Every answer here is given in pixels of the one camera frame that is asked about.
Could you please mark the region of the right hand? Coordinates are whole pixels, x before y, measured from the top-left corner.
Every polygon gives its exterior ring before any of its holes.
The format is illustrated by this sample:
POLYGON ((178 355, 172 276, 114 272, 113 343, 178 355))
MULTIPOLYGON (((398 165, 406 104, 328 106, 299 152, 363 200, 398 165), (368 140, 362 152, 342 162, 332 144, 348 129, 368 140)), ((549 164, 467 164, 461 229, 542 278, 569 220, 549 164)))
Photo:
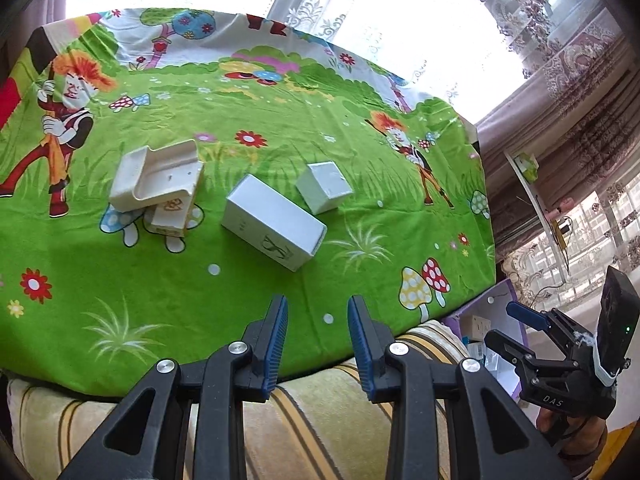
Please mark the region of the right hand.
MULTIPOLYGON (((541 408, 536 418, 536 427, 542 434, 548 434, 559 417, 558 413, 541 408)), ((554 446, 559 456, 588 456, 601 451, 601 444, 608 434, 605 419, 587 416, 570 417, 567 421, 567 434, 554 446)))

